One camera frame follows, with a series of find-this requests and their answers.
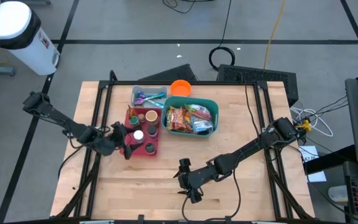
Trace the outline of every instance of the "teal plastic bin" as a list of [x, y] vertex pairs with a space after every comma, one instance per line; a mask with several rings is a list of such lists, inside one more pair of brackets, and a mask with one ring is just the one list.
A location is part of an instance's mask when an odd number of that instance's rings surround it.
[[[169, 110], [169, 106], [173, 106], [174, 108], [180, 108], [185, 107], [185, 104], [197, 104], [200, 106], [204, 106], [209, 110], [212, 116], [212, 123], [214, 125], [214, 131], [209, 134], [200, 135], [200, 134], [190, 134], [190, 133], [181, 133], [177, 131], [171, 131], [167, 128], [167, 111]], [[218, 104], [209, 99], [202, 99], [202, 98], [193, 98], [193, 97], [183, 97], [183, 96], [171, 96], [168, 97], [165, 101], [164, 107], [162, 109], [162, 116], [161, 116], [161, 123], [164, 126], [165, 129], [168, 130], [168, 132], [172, 134], [178, 134], [182, 136], [191, 136], [196, 138], [208, 138], [210, 135], [212, 135], [217, 129], [218, 129], [218, 123], [219, 123], [219, 106]]]

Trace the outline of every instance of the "wooden tabletop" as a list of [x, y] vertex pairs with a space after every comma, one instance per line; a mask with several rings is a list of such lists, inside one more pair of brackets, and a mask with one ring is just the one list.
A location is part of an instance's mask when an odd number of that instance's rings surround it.
[[[83, 82], [78, 98], [74, 120], [91, 124], [93, 108], [98, 91], [98, 82]], [[282, 82], [268, 83], [274, 118], [289, 117], [287, 98]], [[100, 126], [104, 90], [98, 121]], [[110, 102], [108, 122], [124, 122], [130, 104], [132, 86], [114, 85]], [[249, 104], [259, 127], [254, 90], [247, 87]], [[224, 153], [235, 151], [256, 138], [247, 109], [245, 86], [205, 86], [193, 85], [191, 96], [208, 98], [219, 105], [219, 128], [208, 139], [190, 138], [169, 134], [160, 128], [158, 155], [155, 158], [124, 156], [115, 152], [101, 160], [92, 219], [135, 220], [139, 214], [146, 220], [183, 220], [181, 206], [184, 195], [177, 179], [172, 177], [178, 170], [179, 160], [191, 159], [191, 169], [205, 166], [205, 162]], [[262, 100], [264, 117], [267, 120], [265, 102]], [[68, 144], [65, 157], [74, 149]], [[60, 175], [51, 215], [56, 215], [70, 201], [78, 188], [85, 150], [70, 159]], [[300, 153], [290, 147], [282, 151], [283, 165], [290, 192], [299, 204], [314, 216], [310, 194], [306, 183]], [[236, 175], [241, 189], [241, 208], [233, 220], [274, 220], [272, 198], [263, 151], [242, 161]], [[224, 217], [235, 211], [238, 194], [232, 176], [216, 183], [203, 186], [204, 197], [200, 203], [186, 204], [185, 214], [190, 220], [205, 220], [211, 217]], [[282, 216], [285, 217], [283, 198], [278, 190]], [[84, 195], [81, 214], [88, 201], [88, 191]]]

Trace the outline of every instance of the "snack bag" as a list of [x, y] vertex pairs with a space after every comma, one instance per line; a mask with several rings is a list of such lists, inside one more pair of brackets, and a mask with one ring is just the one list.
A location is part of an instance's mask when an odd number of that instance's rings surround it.
[[186, 110], [185, 125], [188, 133], [193, 133], [193, 124], [191, 123], [191, 113]]
[[214, 125], [211, 121], [207, 121], [196, 116], [191, 116], [191, 123], [193, 125], [193, 132], [195, 134], [208, 134], [213, 131], [214, 128]]
[[197, 116], [201, 119], [204, 120], [212, 120], [212, 116], [211, 113], [209, 112], [209, 110], [207, 108], [205, 108], [204, 106], [200, 106], [200, 105], [186, 105], [185, 104], [185, 108], [190, 112], [191, 115], [193, 116]]
[[178, 109], [170, 106], [166, 116], [167, 128], [169, 130], [187, 132], [185, 124], [185, 110], [182, 107]]

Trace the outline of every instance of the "white bottle cap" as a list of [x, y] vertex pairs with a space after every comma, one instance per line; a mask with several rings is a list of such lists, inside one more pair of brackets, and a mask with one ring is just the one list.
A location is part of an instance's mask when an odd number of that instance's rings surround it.
[[144, 137], [143, 131], [140, 131], [140, 130], [135, 131], [134, 138], [135, 138], [136, 141], [142, 140], [143, 137]]

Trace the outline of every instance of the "black lid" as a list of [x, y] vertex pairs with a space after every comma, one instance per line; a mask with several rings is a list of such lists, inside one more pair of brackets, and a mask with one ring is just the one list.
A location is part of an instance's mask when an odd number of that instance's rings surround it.
[[154, 125], [150, 125], [149, 128], [147, 128], [147, 132], [149, 134], [155, 134], [157, 132], [157, 128], [155, 128]]
[[27, 25], [23, 33], [11, 39], [1, 39], [0, 48], [9, 49], [9, 50], [26, 48], [31, 44], [34, 38], [38, 38], [35, 35], [37, 34], [40, 27], [41, 27], [40, 18], [36, 15], [36, 13], [33, 10], [31, 10], [31, 18], [29, 21], [29, 25]]

